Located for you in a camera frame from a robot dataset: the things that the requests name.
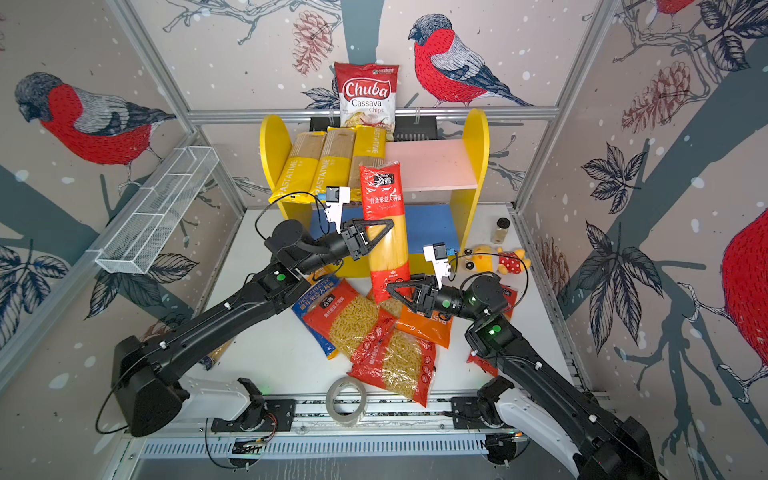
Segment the yellow Pastatime spaghetti bag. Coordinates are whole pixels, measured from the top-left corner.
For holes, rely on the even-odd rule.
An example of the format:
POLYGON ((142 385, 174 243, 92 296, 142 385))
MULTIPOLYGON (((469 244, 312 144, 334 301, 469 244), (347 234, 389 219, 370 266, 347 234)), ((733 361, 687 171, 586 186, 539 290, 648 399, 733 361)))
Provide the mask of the yellow Pastatime spaghetti bag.
POLYGON ((282 197, 284 201, 293 198, 298 203, 312 202, 306 195, 313 184, 315 171, 324 148, 325 132, 304 132, 296 137, 283 166, 270 201, 282 197))
POLYGON ((330 128, 309 135, 313 141, 321 143, 320 147, 312 148, 311 157, 317 158, 318 163, 309 191, 320 196, 327 187, 347 186, 356 132, 351 128, 330 128))

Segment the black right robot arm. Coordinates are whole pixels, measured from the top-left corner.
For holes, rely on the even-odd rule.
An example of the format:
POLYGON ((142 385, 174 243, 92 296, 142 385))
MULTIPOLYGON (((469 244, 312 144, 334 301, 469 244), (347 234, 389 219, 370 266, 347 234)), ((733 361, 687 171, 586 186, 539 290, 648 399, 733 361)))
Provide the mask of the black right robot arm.
POLYGON ((477 393, 487 422, 521 430, 576 479, 661 478, 648 431, 577 389, 509 322, 508 298, 497 275, 476 276, 465 288, 416 275, 386 289, 414 313, 470 321, 465 338, 471 350, 498 372, 477 393))

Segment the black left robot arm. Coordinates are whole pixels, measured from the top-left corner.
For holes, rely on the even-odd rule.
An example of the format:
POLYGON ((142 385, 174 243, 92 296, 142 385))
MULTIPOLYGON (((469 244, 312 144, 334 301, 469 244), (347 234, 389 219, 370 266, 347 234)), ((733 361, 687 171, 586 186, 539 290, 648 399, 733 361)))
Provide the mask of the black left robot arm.
POLYGON ((114 350, 111 397, 134 437, 175 420, 220 420, 242 431, 261 427, 261 391, 241 377, 231 384, 197 384, 185 374, 207 354, 248 328, 291 308, 309 290, 308 275, 346 258, 370 254, 392 230, 390 219, 354 219, 314 239, 297 220, 279 223, 265 241, 270 263, 233 295, 179 328, 141 341, 129 336, 114 350))

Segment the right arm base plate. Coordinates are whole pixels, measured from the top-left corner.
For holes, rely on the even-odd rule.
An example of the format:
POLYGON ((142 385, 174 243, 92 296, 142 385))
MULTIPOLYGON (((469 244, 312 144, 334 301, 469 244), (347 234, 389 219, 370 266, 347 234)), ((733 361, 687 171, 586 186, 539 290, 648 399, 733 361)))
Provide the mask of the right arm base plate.
POLYGON ((495 402, 485 397, 452 397, 443 412, 455 429, 520 429, 531 423, 530 412, 518 403, 500 398, 495 402))

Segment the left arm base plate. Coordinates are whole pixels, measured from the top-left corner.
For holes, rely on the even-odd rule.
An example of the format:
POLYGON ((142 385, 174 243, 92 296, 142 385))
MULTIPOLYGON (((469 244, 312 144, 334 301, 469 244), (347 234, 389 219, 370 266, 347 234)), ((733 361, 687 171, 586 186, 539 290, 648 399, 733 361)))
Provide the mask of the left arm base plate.
POLYGON ((215 418, 213 433, 288 432, 292 428, 297 402, 294 399, 267 398, 253 402, 234 420, 215 418))

